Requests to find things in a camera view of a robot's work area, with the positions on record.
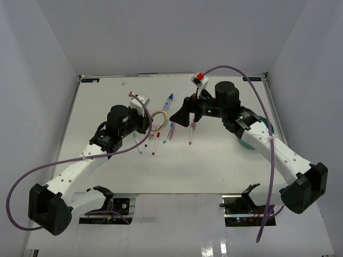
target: white wall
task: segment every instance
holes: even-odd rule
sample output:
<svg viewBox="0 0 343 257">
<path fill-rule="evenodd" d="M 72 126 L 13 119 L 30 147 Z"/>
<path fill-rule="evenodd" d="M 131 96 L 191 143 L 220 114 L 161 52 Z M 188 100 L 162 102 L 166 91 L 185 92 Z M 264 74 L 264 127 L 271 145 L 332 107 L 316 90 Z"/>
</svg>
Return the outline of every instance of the white wall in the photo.
<svg viewBox="0 0 343 257">
<path fill-rule="evenodd" d="M 56 158 L 77 76 L 36 0 L 0 1 L 0 252 L 20 256 L 26 233 L 5 211 L 11 185 Z M 29 188 L 49 170 L 19 184 L 11 209 L 28 226 Z"/>
<path fill-rule="evenodd" d="M 310 0 L 270 72 L 289 145 L 329 168 L 318 201 L 332 246 L 343 256 L 343 1 Z"/>
<path fill-rule="evenodd" d="M 38 2 L 76 73 L 109 75 L 269 71 L 307 0 Z"/>
</svg>

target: teal bowl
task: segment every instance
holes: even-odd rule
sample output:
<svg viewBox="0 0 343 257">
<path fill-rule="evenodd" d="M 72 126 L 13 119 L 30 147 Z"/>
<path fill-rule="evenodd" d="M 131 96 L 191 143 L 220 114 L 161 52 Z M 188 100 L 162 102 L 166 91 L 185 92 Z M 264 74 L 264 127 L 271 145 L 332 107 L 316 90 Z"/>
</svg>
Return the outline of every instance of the teal bowl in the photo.
<svg viewBox="0 0 343 257">
<path fill-rule="evenodd" d="M 268 127 L 266 118 L 264 118 L 264 117 L 262 117 L 262 116 L 260 116 L 260 117 L 261 117 L 263 123 Z M 242 139 L 239 139 L 239 141 L 240 141 L 240 143 L 242 144 L 242 146 L 244 146 L 245 148 L 251 149 L 251 150 L 255 150 L 255 148 L 253 148 L 253 147 L 252 147 L 251 145 L 249 145 L 248 143 L 244 142 Z"/>
</svg>

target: white table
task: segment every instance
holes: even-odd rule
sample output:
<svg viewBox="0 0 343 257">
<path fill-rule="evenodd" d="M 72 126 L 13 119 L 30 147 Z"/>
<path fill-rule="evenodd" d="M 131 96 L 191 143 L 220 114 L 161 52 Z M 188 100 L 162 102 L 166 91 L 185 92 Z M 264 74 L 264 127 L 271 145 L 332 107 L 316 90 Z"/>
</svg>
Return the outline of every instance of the white table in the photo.
<svg viewBox="0 0 343 257">
<path fill-rule="evenodd" d="M 141 75 L 100 78 L 98 83 L 81 83 L 62 144 L 60 160 L 79 155 L 104 120 L 111 106 L 128 105 L 128 93 L 142 93 L 151 102 L 151 111 L 161 110 L 174 93 L 169 111 L 176 112 L 183 99 L 195 91 L 190 74 Z M 208 91 L 214 85 L 232 81 L 240 91 L 242 105 L 263 115 L 247 82 L 239 77 L 209 77 Z M 269 92 L 263 82 L 254 82 L 263 99 L 275 133 L 282 136 Z M 259 244 L 258 228 L 225 228 L 218 195 L 165 195 L 241 193 L 249 184 L 267 185 L 270 164 L 254 150 L 244 148 L 225 130 L 221 120 L 203 117 L 188 145 L 189 129 L 177 126 L 172 141 L 162 143 L 151 155 L 153 142 L 143 149 L 114 156 L 101 166 L 78 190 L 102 185 L 115 193 L 144 193 L 136 200 L 135 218 L 125 225 L 79 225 L 78 218 L 60 236 L 46 231 L 31 232 L 27 248 L 40 249 L 39 256 L 321 256 L 333 250 L 316 204 L 302 215 L 285 210 L 277 217 L 277 226 L 265 229 Z M 123 140 L 122 149 L 133 145 L 132 137 Z M 56 168 L 54 176 L 66 165 Z M 275 183 L 283 183 L 278 172 Z M 141 217 L 151 222 L 140 223 Z"/>
</svg>

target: red cap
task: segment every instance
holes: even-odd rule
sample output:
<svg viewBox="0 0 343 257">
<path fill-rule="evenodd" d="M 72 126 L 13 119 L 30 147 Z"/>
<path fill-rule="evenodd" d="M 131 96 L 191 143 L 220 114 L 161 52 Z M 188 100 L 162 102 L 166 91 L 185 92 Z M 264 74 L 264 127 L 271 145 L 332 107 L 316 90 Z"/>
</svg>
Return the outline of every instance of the red cap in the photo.
<svg viewBox="0 0 343 257">
<path fill-rule="evenodd" d="M 197 79 L 198 80 L 202 80 L 204 78 L 204 75 L 202 74 L 202 73 L 199 73 L 198 75 L 197 75 Z"/>
</svg>

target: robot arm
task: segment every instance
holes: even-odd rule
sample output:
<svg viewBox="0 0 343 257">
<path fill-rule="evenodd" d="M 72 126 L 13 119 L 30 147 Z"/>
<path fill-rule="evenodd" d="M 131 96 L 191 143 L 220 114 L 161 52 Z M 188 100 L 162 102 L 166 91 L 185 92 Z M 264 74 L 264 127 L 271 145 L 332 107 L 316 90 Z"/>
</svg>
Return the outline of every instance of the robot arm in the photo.
<svg viewBox="0 0 343 257">
<path fill-rule="evenodd" d="M 148 97 L 136 97 L 148 105 Z M 111 210 L 113 193 L 104 187 L 96 186 L 87 193 L 75 194 L 79 186 L 110 158 L 86 156 L 118 151 L 125 137 L 134 131 L 145 134 L 149 124 L 144 108 L 135 99 L 130 101 L 130 107 L 113 106 L 107 115 L 107 121 L 98 127 L 80 155 L 83 160 L 73 162 L 44 186 L 36 184 L 31 188 L 28 217 L 56 236 L 69 225 L 72 213 L 80 215 L 95 209 Z"/>
<path fill-rule="evenodd" d="M 188 127 L 189 113 L 195 114 L 194 122 L 198 122 L 202 116 L 221 118 L 228 131 L 271 161 L 269 132 L 258 115 L 241 106 L 239 91 L 234 84 L 229 81 L 216 84 L 213 98 L 202 85 L 208 82 L 205 76 L 194 76 L 192 81 L 198 87 L 197 92 L 184 99 L 181 109 L 171 116 L 170 121 Z M 327 168 L 322 163 L 313 165 L 277 138 L 274 138 L 274 149 L 275 167 L 286 184 L 277 186 L 280 194 L 272 195 L 271 204 L 282 204 L 295 213 L 302 213 L 325 193 Z M 267 192 L 267 187 L 255 184 L 249 186 L 242 197 L 255 205 L 261 205 L 262 200 L 265 202 Z"/>
</svg>

